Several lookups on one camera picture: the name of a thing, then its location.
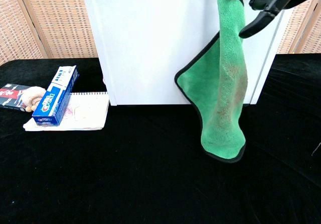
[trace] toothpaste box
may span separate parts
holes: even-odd
[[[79,74],[76,66],[59,67],[32,117],[40,126],[58,126]]]

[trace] notepad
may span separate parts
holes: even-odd
[[[107,92],[74,92],[59,126],[38,126],[33,118],[24,124],[26,131],[100,130],[109,106]]]

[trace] black tablecloth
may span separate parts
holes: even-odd
[[[204,155],[190,105],[111,107],[90,132],[25,132],[31,114],[0,109],[0,223],[321,223],[316,59],[276,58],[236,164]],[[105,90],[98,59],[13,61],[0,85],[47,88],[61,65],[74,91]]]

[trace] woven panel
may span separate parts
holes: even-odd
[[[97,57],[84,0],[29,0],[53,58]]]
[[[296,34],[304,20],[307,10],[311,5],[312,0],[307,0],[304,3],[296,6],[293,10],[291,18],[287,24],[286,30],[284,31],[281,43],[278,47],[278,54],[287,54],[289,52],[290,47],[296,37]]]
[[[42,58],[17,0],[0,0],[0,65],[14,59]]]
[[[321,53],[321,14],[305,42],[302,53]]]

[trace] green towel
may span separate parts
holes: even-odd
[[[244,6],[240,0],[217,0],[220,33],[175,76],[185,97],[197,109],[205,152],[233,163],[243,155],[245,138],[239,127],[247,87],[242,39]]]

